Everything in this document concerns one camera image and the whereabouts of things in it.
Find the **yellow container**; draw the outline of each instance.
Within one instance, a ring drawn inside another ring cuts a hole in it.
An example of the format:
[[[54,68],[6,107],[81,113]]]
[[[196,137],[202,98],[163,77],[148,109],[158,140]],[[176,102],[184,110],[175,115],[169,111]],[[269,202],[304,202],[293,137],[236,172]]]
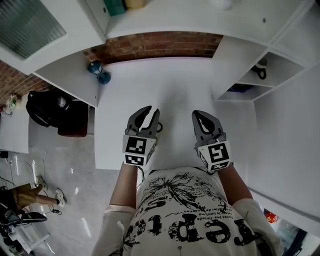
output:
[[[140,9],[145,6],[145,0],[125,0],[125,5],[128,10]]]

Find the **green container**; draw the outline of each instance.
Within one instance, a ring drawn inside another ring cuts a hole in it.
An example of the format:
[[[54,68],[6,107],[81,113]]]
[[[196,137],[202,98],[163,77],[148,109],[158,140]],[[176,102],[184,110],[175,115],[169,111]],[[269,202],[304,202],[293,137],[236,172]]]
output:
[[[126,6],[122,0],[104,0],[104,3],[110,16],[124,14],[126,12]]]

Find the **sneaker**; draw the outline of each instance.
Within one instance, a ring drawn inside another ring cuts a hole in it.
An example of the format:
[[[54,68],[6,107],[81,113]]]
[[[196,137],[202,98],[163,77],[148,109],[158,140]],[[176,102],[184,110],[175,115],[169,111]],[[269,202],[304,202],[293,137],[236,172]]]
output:
[[[58,206],[65,207],[65,204],[66,204],[67,200],[65,198],[64,193],[62,192],[62,190],[60,188],[57,188],[55,190],[55,198],[59,200]]]
[[[36,187],[38,187],[39,185],[41,185],[42,186],[42,189],[44,190],[44,191],[48,191],[48,186],[47,186],[47,184],[44,182],[44,179],[42,178],[42,176],[37,176],[36,177],[36,182],[34,183],[34,185],[36,186]]]

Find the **forearm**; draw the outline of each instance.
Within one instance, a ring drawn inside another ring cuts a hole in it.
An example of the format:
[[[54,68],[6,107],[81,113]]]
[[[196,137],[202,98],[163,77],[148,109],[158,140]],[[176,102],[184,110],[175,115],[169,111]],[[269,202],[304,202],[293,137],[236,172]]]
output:
[[[122,163],[118,179],[113,190],[110,205],[136,208],[136,188],[138,168]]]
[[[218,175],[222,183],[226,199],[230,205],[233,205],[241,199],[253,199],[247,185],[241,179],[232,164],[220,170]]]

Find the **shorts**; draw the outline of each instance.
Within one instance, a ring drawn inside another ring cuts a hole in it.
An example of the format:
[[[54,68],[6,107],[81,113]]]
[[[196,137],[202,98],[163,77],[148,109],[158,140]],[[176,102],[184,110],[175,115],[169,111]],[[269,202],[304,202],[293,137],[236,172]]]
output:
[[[28,205],[37,202],[37,195],[42,190],[42,186],[31,188],[30,184],[25,184],[10,190],[12,191],[17,210],[20,211]]]

